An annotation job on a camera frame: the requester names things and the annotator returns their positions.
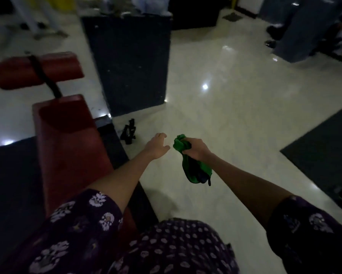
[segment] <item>hand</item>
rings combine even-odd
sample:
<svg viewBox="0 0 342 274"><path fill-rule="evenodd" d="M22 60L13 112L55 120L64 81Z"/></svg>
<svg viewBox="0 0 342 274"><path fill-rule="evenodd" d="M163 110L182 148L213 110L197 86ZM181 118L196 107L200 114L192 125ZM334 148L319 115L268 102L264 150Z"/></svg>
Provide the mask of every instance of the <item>hand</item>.
<svg viewBox="0 0 342 274"><path fill-rule="evenodd" d="M183 140L191 143L191 149L184 150L182 153L198 161L204 161L208 154L211 154L206 144L199 138L186 137Z"/></svg>
<svg viewBox="0 0 342 274"><path fill-rule="evenodd" d="M150 155L150 158L152 160L159 159L160 157L162 157L165 153L167 153L169 151L170 146L168 146L168 145L163 146L163 143L164 143L166 137L167 137L167 135L165 133L157 133L146 144L144 151Z"/></svg>

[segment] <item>white wall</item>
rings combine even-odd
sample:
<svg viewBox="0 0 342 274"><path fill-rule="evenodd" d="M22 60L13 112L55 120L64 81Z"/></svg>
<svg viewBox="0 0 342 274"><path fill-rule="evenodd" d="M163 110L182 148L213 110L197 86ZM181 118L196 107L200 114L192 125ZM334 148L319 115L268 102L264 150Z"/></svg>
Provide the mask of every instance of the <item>white wall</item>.
<svg viewBox="0 0 342 274"><path fill-rule="evenodd" d="M239 0L238 6L252 13L258 14L262 6L263 0Z"/></svg>

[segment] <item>forearm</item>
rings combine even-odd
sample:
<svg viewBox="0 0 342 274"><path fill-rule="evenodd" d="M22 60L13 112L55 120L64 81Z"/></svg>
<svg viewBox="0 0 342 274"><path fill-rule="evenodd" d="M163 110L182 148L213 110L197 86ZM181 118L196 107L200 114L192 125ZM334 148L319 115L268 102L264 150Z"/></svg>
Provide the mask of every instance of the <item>forearm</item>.
<svg viewBox="0 0 342 274"><path fill-rule="evenodd" d="M141 175L151 161L149 153L142 151L132 160L97 180L88 188L108 195L124 212Z"/></svg>
<svg viewBox="0 0 342 274"><path fill-rule="evenodd" d="M293 195L269 181L229 164L213 153L205 154L203 162L219 175L265 229L276 206Z"/></svg>

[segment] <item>green cloth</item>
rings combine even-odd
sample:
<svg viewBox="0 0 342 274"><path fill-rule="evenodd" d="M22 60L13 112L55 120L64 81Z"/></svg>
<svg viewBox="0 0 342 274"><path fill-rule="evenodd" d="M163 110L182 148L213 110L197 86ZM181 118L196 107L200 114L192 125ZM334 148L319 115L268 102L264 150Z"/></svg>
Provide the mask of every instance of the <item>green cloth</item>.
<svg viewBox="0 0 342 274"><path fill-rule="evenodd" d="M210 177L213 171L205 163L196 161L188 155L182 153L183 150L191 149L191 143L188 141L183 141L182 139L184 138L186 138L184 134L178 135L177 138L175 138L173 148L182 154L182 168L184 169L187 179L194 184L205 183L206 180L209 180L210 185Z"/></svg>

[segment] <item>black metal bar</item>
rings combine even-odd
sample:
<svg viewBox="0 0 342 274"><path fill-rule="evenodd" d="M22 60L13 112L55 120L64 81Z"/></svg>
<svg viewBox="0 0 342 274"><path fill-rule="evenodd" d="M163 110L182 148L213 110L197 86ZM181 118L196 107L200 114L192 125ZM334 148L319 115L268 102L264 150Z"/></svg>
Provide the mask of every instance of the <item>black metal bar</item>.
<svg viewBox="0 0 342 274"><path fill-rule="evenodd" d="M55 82L53 82L44 72L43 68L41 67L40 61L37 59L36 56L30 55L28 56L28 59L31 62L32 67L34 68L34 71L36 75L43 80L47 84L47 86L51 89L53 92L53 95L55 98L61 98L63 97L59 87Z"/></svg>

